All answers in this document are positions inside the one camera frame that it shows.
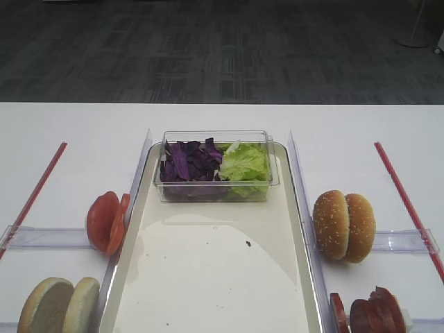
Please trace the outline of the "pale bun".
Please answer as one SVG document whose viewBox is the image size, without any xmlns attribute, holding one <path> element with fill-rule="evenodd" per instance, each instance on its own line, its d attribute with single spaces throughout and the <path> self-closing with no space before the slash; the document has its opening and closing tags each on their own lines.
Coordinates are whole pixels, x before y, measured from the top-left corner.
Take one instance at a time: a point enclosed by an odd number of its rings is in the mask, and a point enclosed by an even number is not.
<svg viewBox="0 0 444 333">
<path fill-rule="evenodd" d="M 74 288 L 62 326 L 63 333 L 83 333 L 99 298 L 100 284 L 94 277 L 82 278 Z"/>
<path fill-rule="evenodd" d="M 73 284 L 64 278 L 42 280 L 22 308 L 17 332 L 61 332 L 73 292 Z"/>
</svg>

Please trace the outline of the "green lettuce leaves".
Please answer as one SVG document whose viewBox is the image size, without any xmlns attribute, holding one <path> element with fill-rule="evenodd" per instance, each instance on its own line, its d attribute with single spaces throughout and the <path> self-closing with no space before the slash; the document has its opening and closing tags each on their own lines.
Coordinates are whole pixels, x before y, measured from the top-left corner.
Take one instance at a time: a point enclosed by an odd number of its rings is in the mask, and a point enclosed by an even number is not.
<svg viewBox="0 0 444 333">
<path fill-rule="evenodd" d="M 219 167 L 223 180 L 267 181 L 269 179 L 268 153 L 263 144 L 235 141 L 225 150 Z"/>
</svg>

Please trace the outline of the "thin red tomato slice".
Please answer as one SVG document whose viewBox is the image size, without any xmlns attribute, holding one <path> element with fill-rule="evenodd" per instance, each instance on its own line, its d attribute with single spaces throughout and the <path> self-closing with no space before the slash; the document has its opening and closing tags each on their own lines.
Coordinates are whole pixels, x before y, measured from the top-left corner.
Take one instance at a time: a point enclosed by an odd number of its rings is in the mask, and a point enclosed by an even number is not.
<svg viewBox="0 0 444 333">
<path fill-rule="evenodd" d="M 106 257 L 111 257 L 113 254 L 115 254 L 121 245 L 123 236 L 125 234 L 125 225 L 123 220 L 126 215 L 126 211 L 128 209 L 129 204 L 130 204 L 130 194 L 123 194 L 121 202 L 117 208 L 116 216 L 112 222 L 109 244 L 105 250 Z"/>
</svg>

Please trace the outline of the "large red tomato slice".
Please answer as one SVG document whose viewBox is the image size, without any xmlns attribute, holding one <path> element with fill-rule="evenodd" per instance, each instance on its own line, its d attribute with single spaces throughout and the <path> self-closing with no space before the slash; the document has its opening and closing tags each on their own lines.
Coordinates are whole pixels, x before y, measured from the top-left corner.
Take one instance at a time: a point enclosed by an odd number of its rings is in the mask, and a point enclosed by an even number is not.
<svg viewBox="0 0 444 333">
<path fill-rule="evenodd" d="M 110 231 L 118 207 L 117 195 L 107 191 L 94 201 L 88 211 L 87 236 L 90 243 L 101 252 L 105 252 L 110 243 Z"/>
</svg>

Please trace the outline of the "dark brown meat patty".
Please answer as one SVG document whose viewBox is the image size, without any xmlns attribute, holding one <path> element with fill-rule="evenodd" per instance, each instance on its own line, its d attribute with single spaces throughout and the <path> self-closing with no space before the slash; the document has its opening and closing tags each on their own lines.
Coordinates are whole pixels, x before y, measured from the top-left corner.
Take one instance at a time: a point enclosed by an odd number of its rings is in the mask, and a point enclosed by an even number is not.
<svg viewBox="0 0 444 333">
<path fill-rule="evenodd" d="M 356 299 L 350 308 L 351 332 L 406 332 L 407 326 L 395 300 Z"/>
</svg>

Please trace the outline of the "purple cabbage leaves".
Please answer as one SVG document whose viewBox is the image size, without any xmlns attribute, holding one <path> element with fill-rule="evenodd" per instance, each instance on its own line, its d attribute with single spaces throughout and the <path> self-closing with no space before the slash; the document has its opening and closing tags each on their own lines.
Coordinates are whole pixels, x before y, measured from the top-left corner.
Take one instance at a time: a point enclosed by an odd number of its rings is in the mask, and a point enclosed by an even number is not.
<svg viewBox="0 0 444 333">
<path fill-rule="evenodd" d="M 213 137 L 204 143 L 195 140 L 165 142 L 164 148 L 164 159 L 160 161 L 162 182 L 221 181 L 219 167 L 223 152 L 216 147 Z"/>
</svg>

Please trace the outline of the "cream metal tray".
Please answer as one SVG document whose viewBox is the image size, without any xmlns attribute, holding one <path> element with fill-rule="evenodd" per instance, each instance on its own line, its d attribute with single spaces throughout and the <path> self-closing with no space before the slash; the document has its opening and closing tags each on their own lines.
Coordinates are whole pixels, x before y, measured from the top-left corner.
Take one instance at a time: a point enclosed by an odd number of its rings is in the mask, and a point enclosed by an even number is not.
<svg viewBox="0 0 444 333">
<path fill-rule="evenodd" d="M 260 203 L 165 203 L 146 157 L 101 332 L 322 332 L 286 148 Z"/>
</svg>

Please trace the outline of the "sesame bun top left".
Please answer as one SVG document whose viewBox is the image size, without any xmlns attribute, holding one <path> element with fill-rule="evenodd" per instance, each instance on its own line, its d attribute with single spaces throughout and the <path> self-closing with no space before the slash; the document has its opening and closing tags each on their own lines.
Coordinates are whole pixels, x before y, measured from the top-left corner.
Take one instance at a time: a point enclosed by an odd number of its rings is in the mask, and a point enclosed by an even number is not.
<svg viewBox="0 0 444 333">
<path fill-rule="evenodd" d="M 330 259 L 343 259 L 350 233 L 344 194 L 339 190 L 321 194 L 314 203 L 313 222 L 318 249 Z"/>
</svg>

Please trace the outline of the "sesame bun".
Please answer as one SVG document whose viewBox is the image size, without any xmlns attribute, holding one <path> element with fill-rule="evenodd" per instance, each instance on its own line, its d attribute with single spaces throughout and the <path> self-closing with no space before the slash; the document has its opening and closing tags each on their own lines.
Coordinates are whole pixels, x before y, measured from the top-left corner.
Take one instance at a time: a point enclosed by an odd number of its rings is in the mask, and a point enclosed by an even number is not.
<svg viewBox="0 0 444 333">
<path fill-rule="evenodd" d="M 330 259 L 343 259 L 350 233 L 344 194 L 339 190 L 321 194 L 314 203 L 313 222 L 318 249 Z"/>
<path fill-rule="evenodd" d="M 371 252 L 376 233 L 373 207 L 361 194 L 347 194 L 350 220 L 348 248 L 344 260 L 353 264 L 362 262 Z"/>
</svg>

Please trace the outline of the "sesame bun top right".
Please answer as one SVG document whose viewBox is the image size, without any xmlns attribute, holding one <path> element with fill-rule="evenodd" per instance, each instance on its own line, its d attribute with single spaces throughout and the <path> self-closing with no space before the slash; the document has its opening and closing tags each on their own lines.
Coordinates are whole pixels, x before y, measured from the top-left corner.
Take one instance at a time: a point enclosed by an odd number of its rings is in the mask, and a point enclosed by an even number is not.
<svg viewBox="0 0 444 333">
<path fill-rule="evenodd" d="M 347 194 L 350 220 L 348 248 L 344 260 L 353 264 L 362 262 L 371 252 L 376 233 L 373 207 L 361 194 Z"/>
</svg>

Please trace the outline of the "red strip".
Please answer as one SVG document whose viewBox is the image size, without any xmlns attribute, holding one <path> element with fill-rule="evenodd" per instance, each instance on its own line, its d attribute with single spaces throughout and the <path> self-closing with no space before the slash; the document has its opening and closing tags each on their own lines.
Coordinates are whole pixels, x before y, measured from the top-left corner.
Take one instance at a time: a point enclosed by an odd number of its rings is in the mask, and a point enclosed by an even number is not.
<svg viewBox="0 0 444 333">
<path fill-rule="evenodd" d="M 388 155 L 386 154 L 384 148 L 382 147 L 382 144 L 380 142 L 375 142 L 374 146 L 379 154 L 379 157 L 381 158 L 386 170 L 388 171 L 399 195 L 402 199 L 402 202 L 407 209 L 409 216 L 411 220 L 413 221 L 413 224 L 415 225 L 416 229 L 419 231 L 420 236 L 423 240 L 423 243 L 426 246 L 426 249 L 428 250 L 429 256 L 435 266 L 435 269 L 441 279 L 443 281 L 443 262 L 440 259 L 440 256 L 438 254 L 438 248 L 434 244 L 432 236 L 428 233 L 427 229 L 422 224 L 422 221 L 420 220 L 420 217 L 418 216 L 417 211 L 415 210 L 406 190 L 404 189 L 401 180 L 399 179 L 393 165 L 391 164 L 391 161 L 389 160 Z"/>
<path fill-rule="evenodd" d="M 15 219 L 15 222 L 12 225 L 9 225 L 6 228 L 5 232 L 3 233 L 3 236 L 1 238 L 1 256 L 0 256 L 0 258 L 2 258 L 4 256 L 4 253 L 6 252 L 6 246 L 12 241 L 16 232 L 19 230 L 19 227 L 22 225 L 28 212 L 32 208 L 33 203 L 35 202 L 37 196 L 41 192 L 47 179 L 51 175 L 51 172 L 53 171 L 54 167 L 58 163 L 60 157 L 64 153 L 66 147 L 67 147 L 67 142 L 62 142 L 59 145 L 57 151 L 55 152 L 55 154 L 52 157 L 51 161 L 49 162 L 48 166 L 44 170 L 44 173 L 42 174 L 42 176 L 40 177 L 36 186 L 34 187 L 34 190 L 31 192 L 30 196 L 28 197 L 27 201 L 25 202 L 24 206 L 22 207 L 22 210 L 20 211 L 19 215 Z"/>
</svg>

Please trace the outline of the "red salami slice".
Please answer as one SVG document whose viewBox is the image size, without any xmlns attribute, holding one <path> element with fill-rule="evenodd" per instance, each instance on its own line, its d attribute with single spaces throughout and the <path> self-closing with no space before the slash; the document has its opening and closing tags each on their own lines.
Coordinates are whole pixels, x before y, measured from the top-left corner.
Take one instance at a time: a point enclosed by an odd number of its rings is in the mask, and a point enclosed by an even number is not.
<svg viewBox="0 0 444 333">
<path fill-rule="evenodd" d="M 338 333 L 349 333 L 347 316 L 338 293 L 330 294 L 330 307 L 333 311 L 333 317 Z"/>
</svg>

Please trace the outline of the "red bacon slice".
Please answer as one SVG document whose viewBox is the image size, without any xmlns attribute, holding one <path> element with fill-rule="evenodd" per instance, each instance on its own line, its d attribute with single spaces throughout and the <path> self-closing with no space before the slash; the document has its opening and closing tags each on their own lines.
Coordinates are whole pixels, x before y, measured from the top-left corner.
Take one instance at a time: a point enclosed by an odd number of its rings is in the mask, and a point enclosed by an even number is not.
<svg viewBox="0 0 444 333">
<path fill-rule="evenodd" d="M 386 288 L 376 286 L 375 290 L 370 293 L 369 300 L 382 300 L 389 307 L 398 308 L 398 299 Z"/>
</svg>

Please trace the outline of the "left clear long rail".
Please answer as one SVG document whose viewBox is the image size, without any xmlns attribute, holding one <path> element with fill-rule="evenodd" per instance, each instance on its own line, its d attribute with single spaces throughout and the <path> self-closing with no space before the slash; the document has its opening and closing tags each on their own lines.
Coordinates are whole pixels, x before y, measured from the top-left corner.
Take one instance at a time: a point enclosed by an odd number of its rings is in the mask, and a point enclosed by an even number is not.
<svg viewBox="0 0 444 333">
<path fill-rule="evenodd" d="M 128 231 L 128 227 L 130 224 L 131 215 L 133 213 L 133 207 L 137 198 L 137 194 L 139 191 L 139 187 L 144 175 L 144 169 L 146 166 L 146 160 L 149 154 L 149 150 L 152 145 L 152 136 L 151 136 L 151 130 L 148 129 L 146 138 L 144 140 L 144 144 L 141 149 L 141 153 L 139 156 L 139 162 L 137 164 L 135 176 L 133 178 L 133 183 L 130 188 L 130 203 L 126 210 L 126 213 L 123 216 L 123 223 L 124 223 L 124 232 L 126 233 Z M 93 332 L 100 332 L 101 327 L 103 326 L 103 317 L 104 313 L 107 308 L 110 307 L 110 294 L 112 289 L 112 284 L 115 280 L 115 275 L 117 274 L 117 267 L 119 265 L 119 259 L 121 256 L 121 251 L 124 245 L 125 239 L 122 240 L 120 247 L 118 248 L 117 252 L 111 256 L 109 259 L 105 275 L 103 277 L 103 281 L 101 284 L 101 289 L 99 293 L 99 299 L 98 304 L 96 306 L 96 326 L 95 329 L 92 328 Z"/>
</svg>

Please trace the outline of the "clear sesame bun holder rail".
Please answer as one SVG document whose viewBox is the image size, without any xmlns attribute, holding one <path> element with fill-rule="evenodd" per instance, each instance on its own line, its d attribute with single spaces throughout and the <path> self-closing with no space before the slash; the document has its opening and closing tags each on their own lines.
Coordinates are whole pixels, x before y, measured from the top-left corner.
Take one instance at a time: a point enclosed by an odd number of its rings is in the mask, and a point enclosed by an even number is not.
<svg viewBox="0 0 444 333">
<path fill-rule="evenodd" d="M 439 254 L 440 248 L 430 229 L 377 231 L 372 252 Z"/>
</svg>

